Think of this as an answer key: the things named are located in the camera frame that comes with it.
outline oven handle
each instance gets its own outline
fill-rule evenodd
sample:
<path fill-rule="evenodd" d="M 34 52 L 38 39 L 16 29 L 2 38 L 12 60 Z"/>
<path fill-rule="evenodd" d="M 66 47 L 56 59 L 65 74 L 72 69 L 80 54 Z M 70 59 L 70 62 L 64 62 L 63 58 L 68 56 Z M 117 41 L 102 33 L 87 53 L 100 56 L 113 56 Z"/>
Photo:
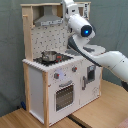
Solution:
<path fill-rule="evenodd" d="M 83 76 L 83 81 L 84 81 L 84 86 L 82 87 L 82 90 L 85 90 L 86 88 L 86 77 L 85 76 Z"/>
<path fill-rule="evenodd" d="M 66 84 L 61 84 L 59 87 L 66 87 L 72 83 L 72 80 L 68 81 Z"/>

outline wooden panel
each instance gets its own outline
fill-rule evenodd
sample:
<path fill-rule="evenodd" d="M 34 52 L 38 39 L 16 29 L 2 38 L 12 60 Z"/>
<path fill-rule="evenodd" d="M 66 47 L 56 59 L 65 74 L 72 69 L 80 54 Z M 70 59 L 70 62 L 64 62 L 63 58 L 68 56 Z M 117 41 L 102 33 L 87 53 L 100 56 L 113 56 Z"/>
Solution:
<path fill-rule="evenodd" d="M 128 93 L 110 82 L 101 84 L 101 97 L 71 115 L 87 128 L 115 128 L 128 118 Z"/>
<path fill-rule="evenodd" d="M 48 72 L 43 72 L 44 126 L 49 128 Z"/>
<path fill-rule="evenodd" d="M 0 128 L 45 128 L 37 119 L 23 109 L 16 110 L 0 118 Z M 50 128 L 80 128 L 68 118 L 57 122 Z"/>
<path fill-rule="evenodd" d="M 99 87 L 99 96 L 101 96 L 101 82 L 102 82 L 102 74 L 103 74 L 103 67 L 101 68 L 101 74 L 100 74 L 100 87 Z"/>
<path fill-rule="evenodd" d="M 28 65 L 23 63 L 24 66 L 24 81 L 25 81 L 25 94 L 26 94 L 26 110 L 30 111 L 30 90 L 29 90 L 29 74 Z"/>
<path fill-rule="evenodd" d="M 63 16 L 63 8 L 62 5 L 57 6 L 57 16 L 62 17 Z"/>
<path fill-rule="evenodd" d="M 44 6 L 44 5 L 60 5 L 60 3 L 40 3 L 40 4 L 21 4 L 21 6 Z"/>
<path fill-rule="evenodd" d="M 32 43 L 31 43 L 31 28 L 33 26 L 33 15 L 31 7 L 23 7 L 23 31 L 24 31 L 24 44 L 25 44 L 25 57 L 33 61 Z"/>
<path fill-rule="evenodd" d="M 78 4 L 91 3 L 91 2 L 75 2 Z M 60 3 L 41 3 L 41 4 L 21 4 L 21 6 L 44 6 L 44 5 L 61 5 Z"/>

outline oven window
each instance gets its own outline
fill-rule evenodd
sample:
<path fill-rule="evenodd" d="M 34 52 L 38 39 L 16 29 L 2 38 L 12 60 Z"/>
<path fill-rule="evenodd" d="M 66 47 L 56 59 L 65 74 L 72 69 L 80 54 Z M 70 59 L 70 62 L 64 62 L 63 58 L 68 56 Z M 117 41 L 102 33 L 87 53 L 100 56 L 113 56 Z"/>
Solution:
<path fill-rule="evenodd" d="M 56 111 L 73 103 L 73 85 L 56 92 Z"/>

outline stovetop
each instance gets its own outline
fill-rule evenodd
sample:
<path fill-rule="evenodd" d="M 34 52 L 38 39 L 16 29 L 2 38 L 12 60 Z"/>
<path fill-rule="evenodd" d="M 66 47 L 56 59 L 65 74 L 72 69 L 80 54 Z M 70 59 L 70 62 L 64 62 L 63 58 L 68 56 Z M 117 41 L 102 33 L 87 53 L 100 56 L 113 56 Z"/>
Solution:
<path fill-rule="evenodd" d="M 60 53 L 57 53 L 57 57 L 58 56 L 59 56 L 58 59 L 56 59 L 55 61 L 51 61 L 51 62 L 44 61 L 42 59 L 42 57 L 36 58 L 33 61 L 48 67 L 48 66 L 52 66 L 52 65 L 55 65 L 55 64 L 62 63 L 62 62 L 65 62 L 67 60 L 73 59 L 73 57 L 70 57 L 70 56 L 67 56 L 67 55 L 64 55 L 64 54 L 60 54 Z"/>

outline kitchen hood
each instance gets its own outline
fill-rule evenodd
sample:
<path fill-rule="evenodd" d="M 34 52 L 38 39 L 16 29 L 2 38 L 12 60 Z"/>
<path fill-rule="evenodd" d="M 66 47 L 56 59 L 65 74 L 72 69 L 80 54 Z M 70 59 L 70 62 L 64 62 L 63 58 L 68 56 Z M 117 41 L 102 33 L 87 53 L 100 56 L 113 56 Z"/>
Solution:
<path fill-rule="evenodd" d="M 62 19 L 58 16 L 53 15 L 51 5 L 46 5 L 44 6 L 44 16 L 36 20 L 34 23 L 36 27 L 52 24 L 61 24 Z"/>

